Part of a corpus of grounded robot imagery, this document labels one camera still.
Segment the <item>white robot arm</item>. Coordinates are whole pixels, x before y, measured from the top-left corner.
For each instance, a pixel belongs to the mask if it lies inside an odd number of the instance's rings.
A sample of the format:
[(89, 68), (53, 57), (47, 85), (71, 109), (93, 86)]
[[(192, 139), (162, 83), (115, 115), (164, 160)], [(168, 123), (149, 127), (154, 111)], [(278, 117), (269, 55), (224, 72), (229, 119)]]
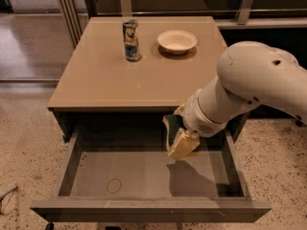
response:
[(230, 120), (260, 105), (306, 125), (307, 70), (284, 50), (255, 41), (235, 43), (219, 58), (217, 76), (163, 117), (168, 156), (187, 156), (201, 137), (217, 134)]

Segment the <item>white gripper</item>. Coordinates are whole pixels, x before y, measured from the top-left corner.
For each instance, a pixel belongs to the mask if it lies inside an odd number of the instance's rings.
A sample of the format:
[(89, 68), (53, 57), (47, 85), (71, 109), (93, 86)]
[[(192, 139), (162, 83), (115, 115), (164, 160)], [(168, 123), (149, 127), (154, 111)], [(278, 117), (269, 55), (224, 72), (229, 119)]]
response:
[(190, 154), (200, 145), (200, 137), (212, 137), (225, 128), (225, 123), (211, 121), (201, 110), (198, 90), (185, 104), (180, 105), (174, 115), (182, 116), (183, 124), (187, 130), (180, 133), (172, 151), (168, 156), (180, 160)]

